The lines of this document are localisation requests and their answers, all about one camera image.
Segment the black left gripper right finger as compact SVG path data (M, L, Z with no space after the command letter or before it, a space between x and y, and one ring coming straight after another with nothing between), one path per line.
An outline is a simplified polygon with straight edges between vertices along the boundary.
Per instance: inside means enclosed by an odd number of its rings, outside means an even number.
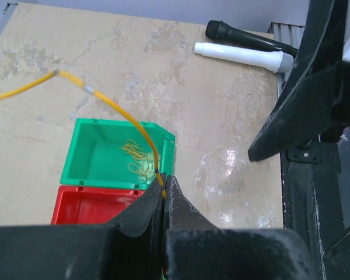
M184 196L177 179L166 182L166 271L169 279L221 279L221 230Z

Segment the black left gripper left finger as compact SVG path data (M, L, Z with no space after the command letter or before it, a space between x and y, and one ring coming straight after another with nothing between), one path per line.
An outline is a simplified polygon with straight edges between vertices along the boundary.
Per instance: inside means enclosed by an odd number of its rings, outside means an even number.
M163 187L155 179L146 191L106 223L110 279L161 279L163 256Z

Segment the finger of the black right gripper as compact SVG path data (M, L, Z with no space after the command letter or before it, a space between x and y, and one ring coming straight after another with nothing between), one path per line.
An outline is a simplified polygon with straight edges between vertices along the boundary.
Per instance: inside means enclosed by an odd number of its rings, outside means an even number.
M340 102L348 1L310 1L303 37L278 101L248 149L252 162L303 145L331 128Z

